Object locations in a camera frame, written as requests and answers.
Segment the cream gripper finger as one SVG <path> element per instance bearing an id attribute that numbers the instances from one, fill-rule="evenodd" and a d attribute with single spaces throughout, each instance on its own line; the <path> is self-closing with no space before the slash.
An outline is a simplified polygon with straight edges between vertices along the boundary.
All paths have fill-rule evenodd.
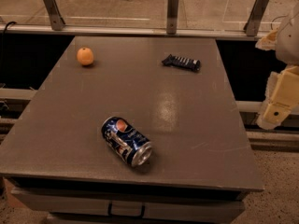
<path id="1" fill-rule="evenodd" d="M 275 50 L 277 41 L 277 30 L 272 30 L 268 35 L 263 36 L 257 41 L 255 47 L 261 50 Z"/>
<path id="2" fill-rule="evenodd" d="M 279 126 L 299 106 L 299 67 L 287 65 L 280 73 L 271 72 L 265 89 L 257 125 L 265 130 Z"/>

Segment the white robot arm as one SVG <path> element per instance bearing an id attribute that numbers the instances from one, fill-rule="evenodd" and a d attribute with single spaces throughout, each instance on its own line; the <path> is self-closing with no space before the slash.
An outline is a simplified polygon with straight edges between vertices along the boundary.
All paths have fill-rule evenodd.
<path id="1" fill-rule="evenodd" d="M 272 49 L 276 58 L 287 64 L 280 73 L 270 73 L 265 99 L 258 112 L 258 126 L 271 130 L 279 126 L 299 105 L 299 4 L 276 30 L 259 39 L 255 47 Z"/>

